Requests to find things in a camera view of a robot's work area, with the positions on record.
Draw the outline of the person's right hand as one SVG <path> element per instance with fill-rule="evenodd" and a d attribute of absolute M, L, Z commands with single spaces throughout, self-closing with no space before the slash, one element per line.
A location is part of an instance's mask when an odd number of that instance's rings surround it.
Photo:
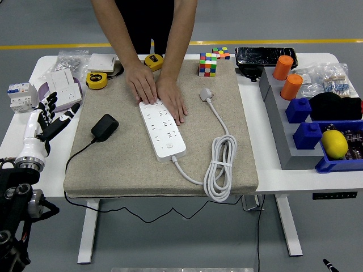
<path fill-rule="evenodd" d="M 141 62 L 125 65 L 126 82 L 136 101 L 154 104 L 157 91 L 151 70 Z"/>

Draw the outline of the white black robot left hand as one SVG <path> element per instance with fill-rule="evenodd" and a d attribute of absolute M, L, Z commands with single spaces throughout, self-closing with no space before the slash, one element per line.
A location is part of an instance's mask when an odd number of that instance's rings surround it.
<path fill-rule="evenodd" d="M 31 112 L 24 132 L 23 149 L 15 159 L 17 167 L 41 172 L 50 153 L 49 142 L 68 126 L 80 107 L 76 103 L 54 119 L 56 101 L 57 94 L 54 92 L 42 99 Z"/>

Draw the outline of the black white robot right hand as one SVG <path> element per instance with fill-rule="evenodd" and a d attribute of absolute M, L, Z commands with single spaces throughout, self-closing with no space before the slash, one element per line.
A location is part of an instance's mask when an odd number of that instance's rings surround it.
<path fill-rule="evenodd" d="M 339 272 L 339 270 L 336 267 L 334 267 L 334 265 L 330 263 L 330 261 L 328 261 L 327 259 L 323 259 L 323 263 L 327 266 L 327 269 L 330 272 Z"/>

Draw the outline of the person's left hand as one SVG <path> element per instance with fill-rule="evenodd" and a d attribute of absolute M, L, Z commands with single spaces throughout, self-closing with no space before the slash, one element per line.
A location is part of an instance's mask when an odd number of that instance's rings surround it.
<path fill-rule="evenodd" d="M 187 116 L 188 112 L 176 79 L 161 75 L 156 81 L 156 88 L 158 97 L 172 115 L 175 123 L 178 126 L 183 124 L 184 116 Z"/>

